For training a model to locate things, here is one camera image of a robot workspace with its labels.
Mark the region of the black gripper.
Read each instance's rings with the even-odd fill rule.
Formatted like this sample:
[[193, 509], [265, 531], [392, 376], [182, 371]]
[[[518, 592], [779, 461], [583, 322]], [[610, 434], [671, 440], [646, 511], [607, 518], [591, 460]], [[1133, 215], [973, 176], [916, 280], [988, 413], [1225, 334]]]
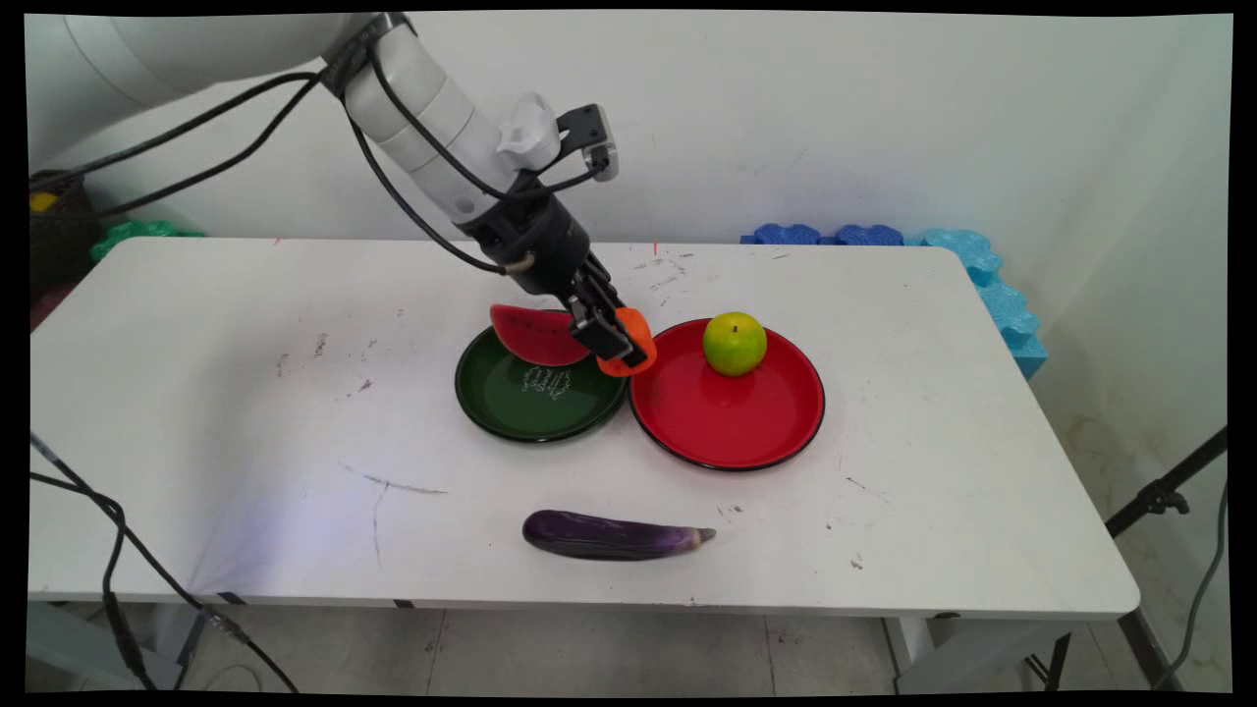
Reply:
[[497, 265], [530, 267], [512, 274], [525, 294], [567, 302], [574, 340], [595, 353], [602, 371], [646, 371], [651, 331], [640, 309], [620, 299], [585, 228], [559, 198], [499, 201], [475, 219], [458, 223]]

